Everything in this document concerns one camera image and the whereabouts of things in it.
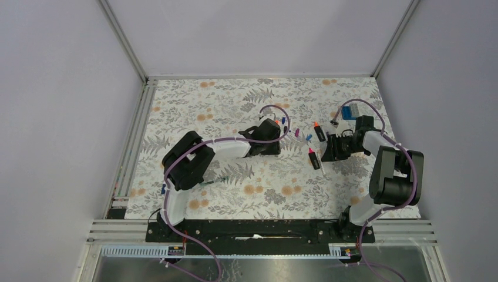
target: black wire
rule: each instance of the black wire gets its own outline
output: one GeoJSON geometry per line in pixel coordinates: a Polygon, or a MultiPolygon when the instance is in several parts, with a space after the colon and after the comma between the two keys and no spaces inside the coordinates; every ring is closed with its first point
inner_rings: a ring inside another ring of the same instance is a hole
{"type": "Polygon", "coordinates": [[[147,219],[147,225],[149,225],[149,221],[150,221],[150,218],[155,214],[155,213],[158,213],[159,211],[161,210],[161,208],[155,210],[150,216],[149,216],[149,219],[147,219]]]}
{"type": "Polygon", "coordinates": [[[353,131],[352,129],[346,129],[346,130],[343,130],[343,131],[342,131],[341,135],[343,135],[343,134],[344,134],[344,132],[346,132],[346,131],[351,131],[351,134],[354,134],[354,131],[353,131]]]}

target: tabletop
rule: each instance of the tabletop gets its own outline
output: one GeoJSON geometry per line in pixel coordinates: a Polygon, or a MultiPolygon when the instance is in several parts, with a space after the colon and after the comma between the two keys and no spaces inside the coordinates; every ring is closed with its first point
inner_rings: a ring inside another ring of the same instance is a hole
{"type": "MultiPolygon", "coordinates": [[[[162,205],[161,160],[186,132],[195,130],[205,139],[233,136],[259,125],[259,111],[267,104],[281,106],[291,119],[292,133],[280,141],[281,154],[213,161],[204,181],[214,183],[191,189],[186,218],[336,219],[344,208],[368,195],[375,158],[356,153],[348,160],[323,163],[322,171],[313,169],[308,150],[325,151],[326,142],[316,137],[314,122],[324,132],[335,133],[329,121],[351,98],[373,104],[385,119],[386,133],[393,137],[374,78],[160,80],[125,219],[147,219],[162,205]],[[298,128],[300,135],[295,137],[298,128]]],[[[374,116],[375,126],[381,128],[373,110],[357,105],[360,115],[374,116]]],[[[264,113],[280,121],[284,116],[276,108],[264,113]]],[[[288,122],[280,123],[282,131],[288,122]]],[[[416,206],[408,206],[382,217],[413,219],[420,213],[416,206]]]]}

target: bottle with orange cap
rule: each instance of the bottle with orange cap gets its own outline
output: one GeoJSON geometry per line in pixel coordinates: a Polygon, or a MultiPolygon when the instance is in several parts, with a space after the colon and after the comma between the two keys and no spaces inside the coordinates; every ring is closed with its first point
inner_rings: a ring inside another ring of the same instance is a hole
{"type": "Polygon", "coordinates": [[[320,142],[323,142],[326,140],[324,131],[322,130],[322,127],[320,127],[318,122],[315,122],[315,132],[317,133],[318,140],[320,140],[320,142]]]}

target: gray wall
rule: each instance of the gray wall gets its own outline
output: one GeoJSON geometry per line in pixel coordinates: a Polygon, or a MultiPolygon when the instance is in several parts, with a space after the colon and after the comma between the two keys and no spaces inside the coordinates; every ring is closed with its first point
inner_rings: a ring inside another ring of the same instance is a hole
{"type": "Polygon", "coordinates": [[[149,75],[369,74],[410,0],[110,0],[149,75]]]}
{"type": "Polygon", "coordinates": [[[0,4],[0,281],[70,281],[140,82],[93,0],[0,4]]]}
{"type": "Polygon", "coordinates": [[[452,281],[496,280],[498,2],[422,1],[378,83],[452,281]]]}

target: floral tablecloth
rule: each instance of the floral tablecloth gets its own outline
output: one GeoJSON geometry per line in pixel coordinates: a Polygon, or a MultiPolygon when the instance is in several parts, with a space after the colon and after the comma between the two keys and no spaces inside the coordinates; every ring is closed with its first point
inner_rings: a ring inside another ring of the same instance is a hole
{"type": "MultiPolygon", "coordinates": [[[[324,132],[335,133],[329,120],[350,98],[371,102],[392,136],[374,78],[160,80],[125,219],[146,219],[161,206],[161,160],[186,132],[195,130],[206,139],[232,136],[258,125],[259,109],[267,104],[280,105],[291,118],[292,134],[281,141],[281,154],[212,162],[204,179],[217,182],[191,190],[186,218],[337,218],[347,205],[357,204],[368,194],[375,158],[357,153],[348,160],[323,163],[324,175],[311,166],[308,148],[325,151],[325,142],[315,135],[314,122],[324,132]],[[299,138],[294,136],[297,128],[299,138]],[[308,134],[313,136],[309,143],[304,139],[308,134]]],[[[358,107],[361,115],[375,115],[365,105],[358,107]]],[[[271,118],[274,113],[277,119],[284,116],[275,108],[265,113],[271,118]]],[[[419,218],[420,214],[417,207],[407,207],[383,217],[419,218]]]]}

